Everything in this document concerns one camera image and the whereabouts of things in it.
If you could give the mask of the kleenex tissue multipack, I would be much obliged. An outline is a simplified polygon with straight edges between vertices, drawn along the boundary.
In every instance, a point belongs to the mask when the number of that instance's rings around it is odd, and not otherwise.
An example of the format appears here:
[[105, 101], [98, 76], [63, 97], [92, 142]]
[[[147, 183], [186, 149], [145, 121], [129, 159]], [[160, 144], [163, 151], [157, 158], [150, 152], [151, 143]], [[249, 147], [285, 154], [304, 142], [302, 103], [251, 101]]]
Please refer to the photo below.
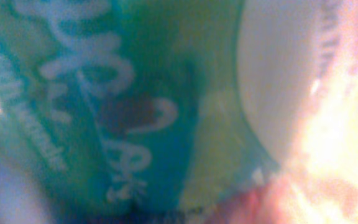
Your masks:
[[0, 1], [0, 223], [358, 223], [358, 1]]

